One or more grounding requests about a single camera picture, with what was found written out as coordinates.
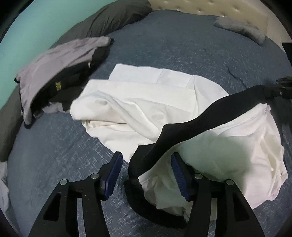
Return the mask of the white garment with black trim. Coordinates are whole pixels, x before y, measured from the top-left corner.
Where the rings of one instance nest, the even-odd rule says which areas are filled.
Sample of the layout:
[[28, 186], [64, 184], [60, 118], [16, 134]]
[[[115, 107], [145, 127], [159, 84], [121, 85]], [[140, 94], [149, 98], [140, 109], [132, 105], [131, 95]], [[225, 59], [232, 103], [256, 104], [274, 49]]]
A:
[[[198, 75], [117, 64], [109, 79], [88, 81], [70, 114], [129, 162], [138, 146], [157, 141], [164, 125], [191, 121], [227, 96], [221, 86]], [[266, 102], [254, 102], [237, 118], [171, 152], [212, 180], [234, 180], [252, 208], [274, 200], [288, 178], [284, 147]]]

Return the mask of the blue bed mattress sheet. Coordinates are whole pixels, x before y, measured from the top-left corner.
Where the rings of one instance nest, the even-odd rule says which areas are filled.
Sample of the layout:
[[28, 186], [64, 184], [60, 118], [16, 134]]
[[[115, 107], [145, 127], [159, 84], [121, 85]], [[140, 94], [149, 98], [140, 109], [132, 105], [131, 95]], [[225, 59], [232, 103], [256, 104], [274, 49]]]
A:
[[[110, 35], [109, 56], [91, 77], [108, 79], [118, 63], [150, 66], [200, 75], [233, 94], [291, 75], [286, 54], [273, 41], [260, 46], [215, 27], [214, 21], [213, 16], [154, 11]], [[111, 157], [69, 114], [43, 114], [30, 129], [21, 127], [7, 161], [11, 224], [28, 236], [61, 179], [85, 179]]]

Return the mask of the folded grey garment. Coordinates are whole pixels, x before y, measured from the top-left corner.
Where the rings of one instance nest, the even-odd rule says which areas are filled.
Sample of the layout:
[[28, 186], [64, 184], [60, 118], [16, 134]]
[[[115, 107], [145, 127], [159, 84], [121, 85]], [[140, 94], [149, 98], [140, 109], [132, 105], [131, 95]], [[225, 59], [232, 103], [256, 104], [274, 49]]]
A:
[[256, 26], [241, 22], [239, 20], [234, 20], [226, 16], [217, 17], [214, 22], [214, 26], [250, 38], [258, 45], [262, 45], [266, 39], [266, 35]]

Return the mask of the cream tufted headboard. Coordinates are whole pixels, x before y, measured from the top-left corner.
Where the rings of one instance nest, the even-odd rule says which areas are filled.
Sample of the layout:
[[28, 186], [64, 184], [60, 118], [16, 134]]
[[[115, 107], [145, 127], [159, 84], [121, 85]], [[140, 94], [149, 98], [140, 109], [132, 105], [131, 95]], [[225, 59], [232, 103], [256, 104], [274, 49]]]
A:
[[251, 24], [267, 33], [268, 17], [247, 1], [233, 0], [149, 0], [154, 10], [176, 10], [196, 15], [229, 17]]

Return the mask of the lilac and black jacket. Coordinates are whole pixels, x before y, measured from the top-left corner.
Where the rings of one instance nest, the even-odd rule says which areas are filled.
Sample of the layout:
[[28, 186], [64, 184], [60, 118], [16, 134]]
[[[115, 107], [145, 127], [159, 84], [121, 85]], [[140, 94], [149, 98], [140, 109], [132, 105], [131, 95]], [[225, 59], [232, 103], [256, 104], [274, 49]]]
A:
[[41, 112], [68, 112], [92, 72], [107, 58], [107, 36], [72, 40], [36, 57], [15, 77], [23, 121], [30, 127]]

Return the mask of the crumpled light grey blanket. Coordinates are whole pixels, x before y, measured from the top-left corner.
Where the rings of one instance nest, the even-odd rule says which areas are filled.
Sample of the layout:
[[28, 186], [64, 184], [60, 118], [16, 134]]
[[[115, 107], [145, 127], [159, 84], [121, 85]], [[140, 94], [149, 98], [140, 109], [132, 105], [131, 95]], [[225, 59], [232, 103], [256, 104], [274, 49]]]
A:
[[10, 207], [9, 188], [7, 185], [7, 162], [0, 163], [0, 192], [1, 192], [1, 210], [3, 213]]

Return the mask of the long dark grey pillow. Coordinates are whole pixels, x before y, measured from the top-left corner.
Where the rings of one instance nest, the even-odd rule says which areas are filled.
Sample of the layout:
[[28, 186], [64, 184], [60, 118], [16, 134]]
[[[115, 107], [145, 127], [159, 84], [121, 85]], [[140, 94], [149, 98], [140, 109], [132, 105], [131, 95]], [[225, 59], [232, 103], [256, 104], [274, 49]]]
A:
[[1, 108], [1, 161], [7, 161], [21, 125], [30, 128], [41, 113], [66, 112], [89, 75], [107, 58], [108, 35], [139, 21], [149, 1], [114, 1], [79, 22], [15, 77], [16, 87]]

